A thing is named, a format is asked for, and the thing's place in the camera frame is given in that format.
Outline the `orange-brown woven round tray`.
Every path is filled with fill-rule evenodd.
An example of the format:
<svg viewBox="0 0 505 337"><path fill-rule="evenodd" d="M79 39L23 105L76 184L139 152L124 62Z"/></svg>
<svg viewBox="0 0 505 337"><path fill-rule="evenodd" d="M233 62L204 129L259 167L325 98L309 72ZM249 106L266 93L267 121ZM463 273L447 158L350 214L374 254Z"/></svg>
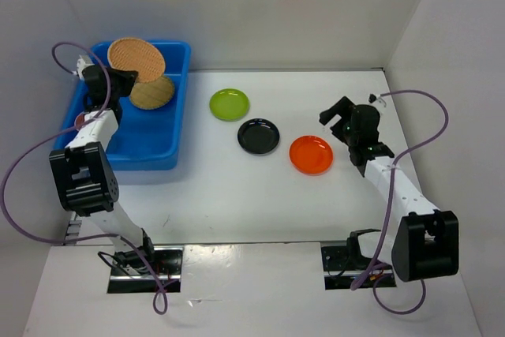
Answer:
<svg viewBox="0 0 505 337"><path fill-rule="evenodd" d="M137 82L151 82L161 77L166 68L165 59L154 45L133 37L116 39L107 50L107 59L113 69L136 71Z"/></svg>

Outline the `bamboo woven round tray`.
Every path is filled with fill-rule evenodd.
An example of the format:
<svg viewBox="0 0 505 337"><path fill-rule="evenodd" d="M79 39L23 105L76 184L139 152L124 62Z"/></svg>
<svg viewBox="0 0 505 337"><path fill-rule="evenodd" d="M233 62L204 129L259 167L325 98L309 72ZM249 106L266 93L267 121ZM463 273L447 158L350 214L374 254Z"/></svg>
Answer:
<svg viewBox="0 0 505 337"><path fill-rule="evenodd" d="M161 76L154 81L135 83L129 100L141 110L155 110L167 105L174 94L174 82L169 77Z"/></svg>

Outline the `pink plastic cup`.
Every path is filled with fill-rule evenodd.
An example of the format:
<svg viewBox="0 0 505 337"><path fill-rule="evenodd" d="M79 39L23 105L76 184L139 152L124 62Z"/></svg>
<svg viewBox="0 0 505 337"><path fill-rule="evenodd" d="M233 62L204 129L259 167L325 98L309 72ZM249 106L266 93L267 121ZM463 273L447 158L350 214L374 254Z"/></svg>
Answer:
<svg viewBox="0 0 505 337"><path fill-rule="evenodd" d="M84 117L84 114L83 113L80 113L79 115L77 115L77 117L75 118L74 120L74 125L76 127L80 127L83 123L85 122L85 117Z"/></svg>

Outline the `orange plastic plate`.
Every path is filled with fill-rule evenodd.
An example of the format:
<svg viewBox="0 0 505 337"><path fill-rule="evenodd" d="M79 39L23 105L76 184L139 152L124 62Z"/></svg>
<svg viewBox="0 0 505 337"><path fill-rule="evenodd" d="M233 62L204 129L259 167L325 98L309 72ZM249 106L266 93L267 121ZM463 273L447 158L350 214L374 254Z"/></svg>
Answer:
<svg viewBox="0 0 505 337"><path fill-rule="evenodd" d="M331 146L324 139L305 135L292 142L289 158L293 166L301 173L319 175L330 169L334 154Z"/></svg>

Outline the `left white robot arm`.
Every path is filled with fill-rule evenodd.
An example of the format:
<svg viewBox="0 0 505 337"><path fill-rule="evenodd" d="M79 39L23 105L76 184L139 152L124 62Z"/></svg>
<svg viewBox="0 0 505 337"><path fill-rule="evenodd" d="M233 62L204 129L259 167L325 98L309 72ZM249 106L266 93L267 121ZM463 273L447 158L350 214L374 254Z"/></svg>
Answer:
<svg viewBox="0 0 505 337"><path fill-rule="evenodd" d="M81 75L88 89L83 97L84 120L77 135L49 156L60 203L112 236L114 259L120 265L149 273L157 264L157 254L147 233L118 203L118 181L106 155L122 119L120 98L130 95L138 72L102 71L92 65Z"/></svg>

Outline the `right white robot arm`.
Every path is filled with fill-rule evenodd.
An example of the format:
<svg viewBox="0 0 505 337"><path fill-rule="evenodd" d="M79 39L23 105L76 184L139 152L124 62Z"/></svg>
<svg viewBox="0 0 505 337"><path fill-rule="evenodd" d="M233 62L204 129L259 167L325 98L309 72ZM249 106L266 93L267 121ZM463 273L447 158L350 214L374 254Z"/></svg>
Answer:
<svg viewBox="0 0 505 337"><path fill-rule="evenodd" d="M392 267L398 279L411 282L455 275L459 266L458 218L428 200L399 166L397 155L379 137L380 112L368 103L342 97L320 113L320 124L340 119L330 130L348 148L350 162L387 203L379 230L355 230L347 239L346 259L354 268L378 263Z"/></svg>

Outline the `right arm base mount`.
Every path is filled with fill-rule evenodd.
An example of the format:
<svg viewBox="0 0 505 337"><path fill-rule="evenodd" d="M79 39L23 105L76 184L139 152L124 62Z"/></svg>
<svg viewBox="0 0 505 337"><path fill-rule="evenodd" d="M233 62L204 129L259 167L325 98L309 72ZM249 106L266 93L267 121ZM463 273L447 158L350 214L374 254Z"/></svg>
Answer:
<svg viewBox="0 0 505 337"><path fill-rule="evenodd" d="M348 241L322 243L320 246L325 290L348 290L351 283L368 267L369 258L353 252ZM395 277L389 266L373 271L361 288L372 288L376 281L379 288L396 287Z"/></svg>

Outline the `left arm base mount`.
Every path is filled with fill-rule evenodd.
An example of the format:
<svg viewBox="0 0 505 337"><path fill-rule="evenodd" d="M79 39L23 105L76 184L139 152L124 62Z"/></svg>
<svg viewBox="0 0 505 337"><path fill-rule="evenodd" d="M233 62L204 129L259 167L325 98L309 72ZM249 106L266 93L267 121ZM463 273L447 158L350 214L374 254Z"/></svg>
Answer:
<svg viewBox="0 0 505 337"><path fill-rule="evenodd" d="M157 285L152 271L167 293L181 290L182 246L155 246L149 260L151 270L134 252L111 254L99 251L97 256L110 269L108 294L155 293Z"/></svg>

